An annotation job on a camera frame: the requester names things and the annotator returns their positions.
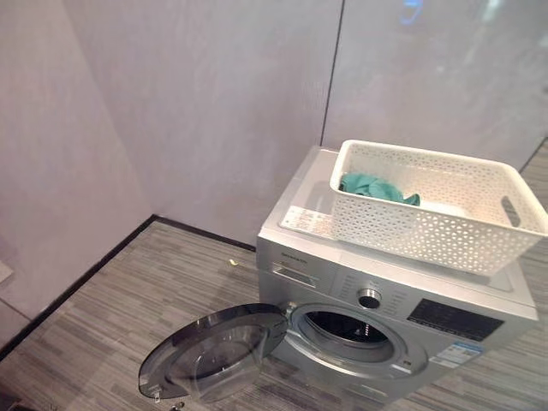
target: perforated basket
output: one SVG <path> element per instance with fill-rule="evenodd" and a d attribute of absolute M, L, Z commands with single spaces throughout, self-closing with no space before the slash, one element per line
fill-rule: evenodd
<path fill-rule="evenodd" d="M 377 176 L 420 206 L 339 190 L 343 175 Z M 507 164 L 358 140 L 342 144 L 331 175 L 332 234 L 411 259 L 492 276 L 546 237 L 548 218 Z"/>

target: control knob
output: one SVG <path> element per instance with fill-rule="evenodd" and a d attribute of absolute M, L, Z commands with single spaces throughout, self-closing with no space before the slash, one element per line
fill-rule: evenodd
<path fill-rule="evenodd" d="M 380 293 L 374 289 L 361 289 L 358 291 L 358 302 L 364 308 L 378 308 L 380 301 Z"/>

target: basket handle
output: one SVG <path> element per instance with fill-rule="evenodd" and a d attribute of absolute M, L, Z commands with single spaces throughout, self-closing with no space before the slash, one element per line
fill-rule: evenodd
<path fill-rule="evenodd" d="M 504 213 L 506 214 L 506 217 L 508 217 L 510 224 L 512 224 L 512 227 L 519 227 L 521 224 L 521 218 L 515 210 L 514 205 L 508 198 L 508 195 L 505 195 L 500 200 L 500 204 L 503 207 Z"/>

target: washing machine top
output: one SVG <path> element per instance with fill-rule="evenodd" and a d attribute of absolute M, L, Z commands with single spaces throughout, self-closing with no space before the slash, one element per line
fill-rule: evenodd
<path fill-rule="evenodd" d="M 497 307 L 501 301 L 512 301 L 534 311 L 533 299 L 517 262 L 493 277 L 482 277 L 333 239 L 329 226 L 334 194 L 329 180 L 337 154 L 318 146 L 311 149 L 263 224 L 259 246 L 263 240 L 271 241 L 393 282 L 425 287 L 437 294 L 466 300 L 467 294 L 480 293 L 486 305 L 490 305 L 489 299 L 497 301 Z"/>

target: floor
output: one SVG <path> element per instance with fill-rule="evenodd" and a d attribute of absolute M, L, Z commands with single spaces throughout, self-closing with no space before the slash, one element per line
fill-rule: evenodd
<path fill-rule="evenodd" d="M 546 207 L 548 144 L 523 175 Z M 547 242 L 522 259 L 539 309 L 538 326 L 385 410 L 548 409 Z M 146 355 L 196 318 L 257 300 L 253 253 L 153 223 L 0 363 L 0 390 L 37 410 L 167 410 L 173 402 L 155 404 L 137 391 Z M 268 360 L 255 386 L 216 405 L 189 401 L 185 409 L 339 410 L 347 405 L 291 366 Z"/>

